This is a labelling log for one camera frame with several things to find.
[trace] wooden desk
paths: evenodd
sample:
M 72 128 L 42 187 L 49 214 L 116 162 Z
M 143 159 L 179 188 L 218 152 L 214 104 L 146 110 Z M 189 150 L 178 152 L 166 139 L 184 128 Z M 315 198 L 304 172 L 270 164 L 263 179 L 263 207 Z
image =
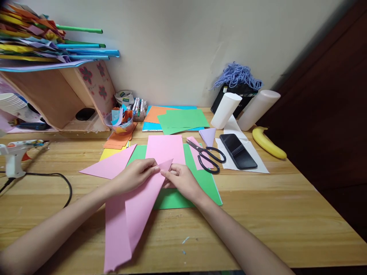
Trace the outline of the wooden desk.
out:
M 208 121 L 209 108 L 203 108 Z M 138 124 L 133 142 L 147 144 L 148 133 Z M 97 162 L 109 133 L 12 134 L 0 143 L 27 139 L 51 140 L 29 172 L 64 174 L 73 199 L 106 180 L 78 173 Z M 198 132 L 187 132 L 183 137 Z M 254 233 L 290 267 L 367 264 L 367 244 L 288 160 L 257 149 L 270 174 L 221 170 L 214 179 L 223 209 Z M 2 186 L 6 178 L 0 179 Z M 68 198 L 59 178 L 25 176 L 0 197 L 0 249 L 59 211 Z M 83 224 L 39 270 L 53 274 L 102 274 L 105 214 L 100 209 Z M 119 273 L 182 272 L 239 269 L 235 260 L 196 209 L 153 211 L 133 260 Z

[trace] black scissor handle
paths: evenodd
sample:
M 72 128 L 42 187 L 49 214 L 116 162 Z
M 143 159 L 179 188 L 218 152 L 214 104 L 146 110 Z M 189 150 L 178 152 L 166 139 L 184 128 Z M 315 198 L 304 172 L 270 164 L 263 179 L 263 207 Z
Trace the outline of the black scissor handle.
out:
M 207 151 L 207 153 L 208 153 L 208 155 L 210 155 L 213 159 L 215 159 L 217 162 L 219 162 L 219 163 L 224 163 L 224 162 L 226 162 L 227 161 L 227 159 L 226 159 L 226 156 L 223 154 L 223 152 L 222 151 L 220 151 L 219 149 L 217 149 L 217 148 L 214 148 L 214 147 L 206 147 L 206 150 L 208 150 Z M 216 151 L 216 152 L 218 152 L 218 153 L 220 153 L 221 154 L 221 156 L 223 157 L 223 160 L 221 160 L 221 159 L 219 159 L 219 158 L 217 158 L 215 155 L 213 155 L 209 150 L 213 150 L 213 151 Z
M 213 166 L 215 168 L 217 168 L 217 170 L 210 170 L 208 169 L 207 167 L 205 167 L 205 165 L 203 164 L 203 162 L 201 161 L 201 158 L 205 158 L 208 162 L 210 162 L 211 164 L 213 164 Z M 199 162 L 200 162 L 200 165 L 204 168 L 205 171 L 211 173 L 211 174 L 218 174 L 220 169 L 219 169 L 219 166 L 214 162 L 212 161 L 211 159 L 209 159 L 208 157 L 204 156 L 203 154 L 199 153 L 198 155 L 198 159 L 199 159 Z

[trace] yellow banana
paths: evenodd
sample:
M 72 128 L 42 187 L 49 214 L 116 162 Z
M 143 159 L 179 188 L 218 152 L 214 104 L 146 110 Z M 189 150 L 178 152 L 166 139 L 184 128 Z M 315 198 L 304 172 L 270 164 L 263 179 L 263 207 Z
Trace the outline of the yellow banana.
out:
M 264 150 L 268 151 L 273 156 L 285 159 L 287 154 L 276 146 L 274 143 L 271 142 L 268 137 L 264 135 L 264 130 L 267 130 L 265 127 L 256 127 L 252 130 L 252 137 L 256 141 L 258 145 L 260 145 Z

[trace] smartphone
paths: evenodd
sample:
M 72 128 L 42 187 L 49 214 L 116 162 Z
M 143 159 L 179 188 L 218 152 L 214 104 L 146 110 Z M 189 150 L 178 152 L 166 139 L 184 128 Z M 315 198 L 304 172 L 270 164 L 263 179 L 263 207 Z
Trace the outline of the smartphone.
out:
M 257 168 L 256 162 L 235 134 L 223 134 L 219 137 L 238 169 Z

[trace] hand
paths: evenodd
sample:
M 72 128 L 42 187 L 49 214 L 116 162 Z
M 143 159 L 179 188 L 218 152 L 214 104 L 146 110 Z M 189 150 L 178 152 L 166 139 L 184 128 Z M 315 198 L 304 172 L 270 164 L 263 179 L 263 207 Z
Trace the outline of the hand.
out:
M 130 192 L 141 185 L 147 178 L 160 171 L 155 159 L 134 160 L 120 174 L 110 180 L 107 185 L 112 195 Z
M 172 164 L 171 171 L 161 170 L 161 174 L 165 176 L 186 199 L 192 201 L 194 204 L 207 196 L 186 165 Z

